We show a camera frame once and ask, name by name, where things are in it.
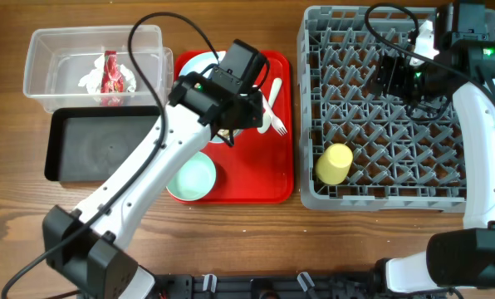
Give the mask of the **blue bowl with rice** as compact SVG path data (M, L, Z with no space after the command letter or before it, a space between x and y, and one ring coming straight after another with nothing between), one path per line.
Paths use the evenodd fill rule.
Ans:
M242 130L233 130L233 137L236 138L238 135L240 135L243 131ZM222 144L226 140L230 140L230 130L225 130L221 129L217 132L217 134L210 140L211 143L213 144Z

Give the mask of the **yellow plastic cup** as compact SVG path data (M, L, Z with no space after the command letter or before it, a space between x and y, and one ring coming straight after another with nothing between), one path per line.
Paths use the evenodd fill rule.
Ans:
M353 152L347 145L333 144L317 160L316 176L324 184L340 184L346 179L353 159Z

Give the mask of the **white napkin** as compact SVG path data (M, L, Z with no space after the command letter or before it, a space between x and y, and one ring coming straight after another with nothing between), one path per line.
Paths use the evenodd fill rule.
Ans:
M78 83L79 87L85 87L89 94L98 94L100 92L100 84L104 73L105 58L100 55L95 61L95 68L87 75L83 76ZM124 80L124 92L135 92L136 79L135 74L125 65L118 65Z

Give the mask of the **red strawberry snack wrapper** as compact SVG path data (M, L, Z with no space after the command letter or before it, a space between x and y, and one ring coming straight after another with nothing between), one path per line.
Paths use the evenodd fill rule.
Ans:
M101 106L122 106L123 100L115 93L124 90L124 80L117 63L116 51L106 51L104 54L103 76L100 84L101 94L112 94L112 96L102 96Z

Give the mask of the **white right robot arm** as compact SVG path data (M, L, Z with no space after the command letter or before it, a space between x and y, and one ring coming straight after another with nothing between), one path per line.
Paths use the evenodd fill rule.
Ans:
M424 252L379 262L382 290L495 288L495 42L459 40L420 66L383 55L368 88L410 107L448 96L461 126L467 180L463 229L433 235Z

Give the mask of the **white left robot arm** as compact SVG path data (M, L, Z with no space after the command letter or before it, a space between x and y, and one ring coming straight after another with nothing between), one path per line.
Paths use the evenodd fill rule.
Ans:
M220 131L255 128L266 101L252 80L214 68L180 76L152 130L122 165L70 212L42 221L47 265L85 298L147 298L154 275L126 253L141 219L174 175Z

